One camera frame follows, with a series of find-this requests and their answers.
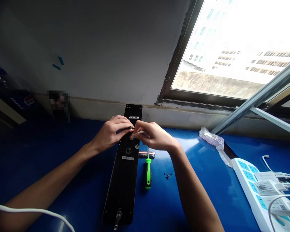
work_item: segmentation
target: screwdriver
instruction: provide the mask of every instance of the screwdriver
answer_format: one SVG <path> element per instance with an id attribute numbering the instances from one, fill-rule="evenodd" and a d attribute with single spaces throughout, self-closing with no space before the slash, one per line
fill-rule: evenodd
<path id="1" fill-rule="evenodd" d="M 152 174 L 151 174 L 151 159 L 149 158 L 149 147 L 148 147 L 148 158 L 146 159 L 146 184 L 145 184 L 145 188 L 146 189 L 150 189 L 151 188 L 151 181 L 152 181 Z"/>

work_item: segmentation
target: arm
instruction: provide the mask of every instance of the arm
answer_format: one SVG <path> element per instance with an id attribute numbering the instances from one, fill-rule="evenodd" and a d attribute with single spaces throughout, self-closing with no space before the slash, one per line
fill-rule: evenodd
<path id="1" fill-rule="evenodd" d="M 47 209 L 86 162 L 112 147 L 126 133 L 133 131 L 132 129 L 125 129 L 116 134 L 118 130 L 130 126 L 133 127 L 126 117 L 119 115 L 112 117 L 104 123 L 92 141 L 85 144 L 67 161 L 6 203 L 6 206 L 11 208 Z M 40 216 L 41 213 L 15 214 L 0 212 L 0 231 L 25 231 Z"/>
<path id="2" fill-rule="evenodd" d="M 147 131 L 149 137 L 136 134 Z M 219 216 L 179 142 L 155 122 L 137 121 L 134 137 L 156 150 L 166 150 L 172 159 L 180 201 L 194 231 L 224 232 Z"/>

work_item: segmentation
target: glass pane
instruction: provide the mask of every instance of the glass pane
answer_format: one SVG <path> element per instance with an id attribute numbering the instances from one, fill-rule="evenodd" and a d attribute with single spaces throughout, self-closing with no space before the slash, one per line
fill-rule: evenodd
<path id="1" fill-rule="evenodd" d="M 172 88 L 248 99 L 289 64 L 290 0 L 205 0 Z"/>

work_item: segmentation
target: plastic bag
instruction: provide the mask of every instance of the plastic bag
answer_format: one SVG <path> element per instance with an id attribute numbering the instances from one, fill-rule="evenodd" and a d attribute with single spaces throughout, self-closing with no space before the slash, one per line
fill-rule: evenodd
<path id="1" fill-rule="evenodd" d="M 220 157 L 224 161 L 226 165 L 229 167 L 232 167 L 231 165 L 231 159 L 227 156 L 227 154 L 224 152 L 224 139 L 218 135 L 212 134 L 209 132 L 208 129 L 205 127 L 201 127 L 201 130 L 199 132 L 199 135 L 202 139 L 207 141 L 208 143 L 214 145 L 216 147 L 216 150 L 219 152 Z"/>

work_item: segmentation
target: power strip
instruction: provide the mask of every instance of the power strip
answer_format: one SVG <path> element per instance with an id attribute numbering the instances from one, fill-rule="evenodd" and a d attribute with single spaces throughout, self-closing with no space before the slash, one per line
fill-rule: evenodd
<path id="1" fill-rule="evenodd" d="M 259 170 L 252 163 L 240 158 L 234 158 L 231 162 L 260 230 L 262 232 L 273 232 L 267 206 L 254 185 L 254 182 L 258 181 L 254 173 L 259 172 Z M 273 214 L 271 217 L 276 232 L 290 232 L 290 217 Z"/>

